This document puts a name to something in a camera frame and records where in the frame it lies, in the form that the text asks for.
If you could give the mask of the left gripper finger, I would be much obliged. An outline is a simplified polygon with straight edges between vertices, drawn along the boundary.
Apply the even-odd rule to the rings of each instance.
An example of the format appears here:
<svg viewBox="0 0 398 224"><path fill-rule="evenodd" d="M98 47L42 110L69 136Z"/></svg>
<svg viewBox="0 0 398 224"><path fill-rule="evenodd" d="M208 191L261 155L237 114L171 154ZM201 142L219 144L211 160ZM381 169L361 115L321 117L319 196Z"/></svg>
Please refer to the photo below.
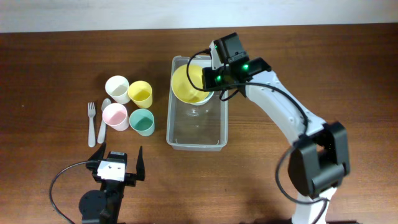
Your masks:
<svg viewBox="0 0 398 224"><path fill-rule="evenodd" d="M136 180L144 181L145 180L145 165L143 159L143 147L141 146L139 149L139 154L136 162Z"/></svg>
<svg viewBox="0 0 398 224"><path fill-rule="evenodd" d="M100 161L104 157L106 151L106 143L102 143L99 149L88 159L89 161Z"/></svg>

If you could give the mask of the yellow plastic bowl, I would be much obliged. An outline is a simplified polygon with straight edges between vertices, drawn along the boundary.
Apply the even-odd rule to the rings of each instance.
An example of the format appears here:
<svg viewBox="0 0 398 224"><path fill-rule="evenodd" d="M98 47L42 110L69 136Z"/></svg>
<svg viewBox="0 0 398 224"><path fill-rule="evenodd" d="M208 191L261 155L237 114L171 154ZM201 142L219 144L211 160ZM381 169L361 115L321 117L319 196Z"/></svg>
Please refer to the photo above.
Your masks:
<svg viewBox="0 0 398 224"><path fill-rule="evenodd" d="M203 88L202 67L199 65L190 65L188 68L189 77L197 88ZM174 95L184 103L198 103L203 101L208 92L195 89L187 77L187 65L182 65L174 71L172 75L172 91Z"/></svg>

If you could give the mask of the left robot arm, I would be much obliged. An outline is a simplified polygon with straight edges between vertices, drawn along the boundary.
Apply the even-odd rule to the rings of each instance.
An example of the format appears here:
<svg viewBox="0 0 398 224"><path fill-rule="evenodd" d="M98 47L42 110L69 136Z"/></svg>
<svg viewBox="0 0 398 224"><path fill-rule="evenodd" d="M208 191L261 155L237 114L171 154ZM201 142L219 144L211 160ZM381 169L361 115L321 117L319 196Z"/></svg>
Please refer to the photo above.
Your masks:
<svg viewBox="0 0 398 224"><path fill-rule="evenodd" d="M146 177L142 148L138 153L135 174L126 172L126 153L111 151L104 157L105 150L104 142L86 165L95 182L100 183L101 187L90 190L81 197L78 208L82 223L117 223L124 189L135 187L136 182L143 181Z"/></svg>

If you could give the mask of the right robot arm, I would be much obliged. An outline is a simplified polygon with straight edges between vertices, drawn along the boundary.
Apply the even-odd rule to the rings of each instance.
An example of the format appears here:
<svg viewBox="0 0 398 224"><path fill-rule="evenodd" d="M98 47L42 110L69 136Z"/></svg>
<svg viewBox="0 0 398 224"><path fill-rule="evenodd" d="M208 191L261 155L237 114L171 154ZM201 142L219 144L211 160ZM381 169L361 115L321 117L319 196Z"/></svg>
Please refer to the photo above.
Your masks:
<svg viewBox="0 0 398 224"><path fill-rule="evenodd" d="M297 198L291 223L325 223L332 196L350 173L348 137L339 123L328 124L306 109L280 82L262 58L250 59L232 33L211 42L204 51L211 66L203 69L203 91L238 90L258 105L278 126L290 147L275 170L275 181L282 188L279 172L287 159L290 181Z"/></svg>

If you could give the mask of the pink plastic cup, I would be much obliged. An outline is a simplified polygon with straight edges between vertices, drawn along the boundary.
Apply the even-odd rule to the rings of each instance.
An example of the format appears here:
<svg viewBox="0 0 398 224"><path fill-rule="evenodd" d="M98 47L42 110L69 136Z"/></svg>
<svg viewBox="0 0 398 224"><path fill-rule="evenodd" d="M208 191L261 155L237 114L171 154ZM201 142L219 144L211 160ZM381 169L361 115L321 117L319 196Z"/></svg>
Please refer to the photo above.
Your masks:
<svg viewBox="0 0 398 224"><path fill-rule="evenodd" d="M111 103L102 112L103 121L117 131L125 131L129 127L127 109L120 103Z"/></svg>

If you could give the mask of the white plastic cup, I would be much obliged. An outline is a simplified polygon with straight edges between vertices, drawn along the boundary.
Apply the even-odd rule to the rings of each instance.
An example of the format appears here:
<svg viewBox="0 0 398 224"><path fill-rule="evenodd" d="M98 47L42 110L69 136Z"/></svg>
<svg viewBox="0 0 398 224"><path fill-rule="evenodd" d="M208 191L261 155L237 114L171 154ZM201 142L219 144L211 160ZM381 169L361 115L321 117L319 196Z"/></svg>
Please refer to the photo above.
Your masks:
<svg viewBox="0 0 398 224"><path fill-rule="evenodd" d="M127 91L129 88L128 80L120 75L109 78L105 84L106 93L117 103L126 104L130 102Z"/></svg>

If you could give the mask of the yellow plastic cup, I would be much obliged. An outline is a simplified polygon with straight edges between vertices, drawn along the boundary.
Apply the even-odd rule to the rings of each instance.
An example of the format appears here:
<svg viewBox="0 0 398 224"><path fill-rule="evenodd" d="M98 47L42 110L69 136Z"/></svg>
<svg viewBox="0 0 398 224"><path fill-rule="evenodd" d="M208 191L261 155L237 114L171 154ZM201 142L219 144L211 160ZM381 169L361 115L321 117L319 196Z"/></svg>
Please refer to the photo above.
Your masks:
<svg viewBox="0 0 398 224"><path fill-rule="evenodd" d="M127 94L139 108L147 109L152 105L152 87L145 81L140 80L130 84Z"/></svg>

